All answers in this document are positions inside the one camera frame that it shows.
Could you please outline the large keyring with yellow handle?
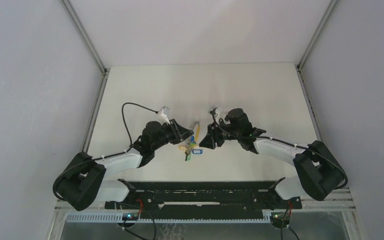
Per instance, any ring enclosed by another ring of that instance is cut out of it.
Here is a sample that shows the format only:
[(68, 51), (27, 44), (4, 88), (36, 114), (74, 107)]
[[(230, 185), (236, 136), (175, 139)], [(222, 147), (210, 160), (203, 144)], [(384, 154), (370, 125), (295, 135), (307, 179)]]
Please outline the large keyring with yellow handle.
[(197, 145), (197, 140), (201, 130), (200, 123), (200, 121), (196, 120), (189, 126), (189, 129), (193, 132), (193, 135), (188, 137), (185, 141), (185, 146), (187, 148), (194, 148)]

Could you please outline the green key tag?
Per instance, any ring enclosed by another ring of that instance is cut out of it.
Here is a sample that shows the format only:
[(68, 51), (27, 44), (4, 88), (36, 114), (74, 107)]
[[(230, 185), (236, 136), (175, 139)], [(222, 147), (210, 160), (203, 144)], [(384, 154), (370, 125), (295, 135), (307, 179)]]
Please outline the green key tag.
[(185, 151), (185, 161), (187, 162), (187, 161), (189, 161), (190, 159), (191, 159), (191, 155), (192, 155), (192, 153), (191, 153), (191, 151)]

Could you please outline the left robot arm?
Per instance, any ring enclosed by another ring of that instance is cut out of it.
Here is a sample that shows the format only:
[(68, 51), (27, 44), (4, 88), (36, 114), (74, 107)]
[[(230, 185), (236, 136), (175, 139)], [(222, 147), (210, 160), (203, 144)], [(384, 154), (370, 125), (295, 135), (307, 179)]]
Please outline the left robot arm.
[(54, 181), (52, 191), (77, 211), (85, 210), (94, 202), (118, 202), (129, 209), (136, 203), (136, 194), (125, 183), (108, 181), (108, 178), (147, 165), (159, 148), (177, 145), (193, 135), (191, 129), (182, 127), (174, 119), (163, 124), (150, 121), (125, 152), (96, 159), (84, 151), (77, 153)]

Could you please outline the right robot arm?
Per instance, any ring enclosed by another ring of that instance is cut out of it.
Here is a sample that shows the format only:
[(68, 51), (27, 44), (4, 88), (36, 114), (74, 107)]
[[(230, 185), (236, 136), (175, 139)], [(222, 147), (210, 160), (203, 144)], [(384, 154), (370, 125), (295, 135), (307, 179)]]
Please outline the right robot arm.
[(332, 191), (344, 188), (349, 182), (345, 170), (322, 141), (300, 144), (273, 137), (266, 130), (253, 126), (242, 108), (224, 113), (212, 106), (208, 113), (212, 123), (199, 143), (201, 148), (214, 150), (225, 141), (237, 141), (245, 151), (273, 157), (295, 168), (295, 176), (282, 177), (269, 187), (267, 201), (275, 208), (282, 208), (288, 201), (303, 196), (323, 201)]

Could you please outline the yellow key tag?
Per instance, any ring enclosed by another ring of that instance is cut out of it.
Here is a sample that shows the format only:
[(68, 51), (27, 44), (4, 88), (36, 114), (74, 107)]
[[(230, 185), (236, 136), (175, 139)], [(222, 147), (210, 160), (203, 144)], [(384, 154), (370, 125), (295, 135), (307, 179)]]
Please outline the yellow key tag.
[(184, 145), (179, 145), (178, 148), (182, 151), (187, 151), (189, 149), (187, 146)]

